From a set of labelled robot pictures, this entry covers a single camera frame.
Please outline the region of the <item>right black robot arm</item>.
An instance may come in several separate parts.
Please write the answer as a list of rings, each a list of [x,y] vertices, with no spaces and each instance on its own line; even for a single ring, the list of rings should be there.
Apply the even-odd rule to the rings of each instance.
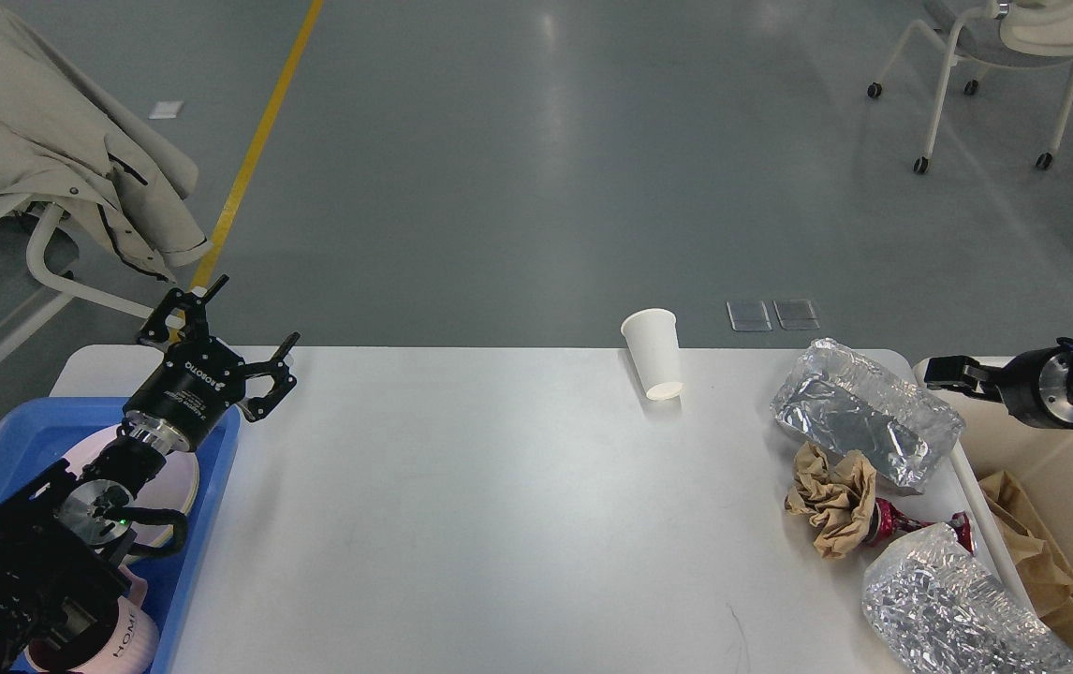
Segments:
[[[1032,428],[1073,430],[1073,338],[1025,351],[1002,367],[965,355],[929,358],[926,389],[947,389],[983,402],[1002,404],[1011,417]]]

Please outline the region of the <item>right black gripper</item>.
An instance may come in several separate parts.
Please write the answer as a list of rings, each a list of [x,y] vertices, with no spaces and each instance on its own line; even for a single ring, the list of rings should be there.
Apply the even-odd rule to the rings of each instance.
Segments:
[[[1064,346],[1025,351],[1003,368],[978,358],[929,358],[923,371],[926,389],[946,389],[983,402],[1004,402],[1008,413],[1034,428],[1073,430],[1068,398],[1071,351]],[[995,381],[1000,376],[1000,391]]]

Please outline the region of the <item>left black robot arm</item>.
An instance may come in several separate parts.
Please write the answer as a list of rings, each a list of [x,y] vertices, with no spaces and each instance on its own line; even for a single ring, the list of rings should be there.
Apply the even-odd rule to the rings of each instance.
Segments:
[[[144,588],[124,559],[177,554],[190,532],[181,509],[138,506],[142,488],[172,453],[196,451],[227,410],[255,422],[296,387],[286,358],[298,333],[255,362],[211,334],[207,304],[225,282],[174,287],[151,312],[138,340],[163,345],[163,358],[95,458],[78,473],[53,461],[0,503],[0,673],[35,644],[56,653],[60,673],[82,673],[87,647],[103,653],[114,632],[133,647]]]

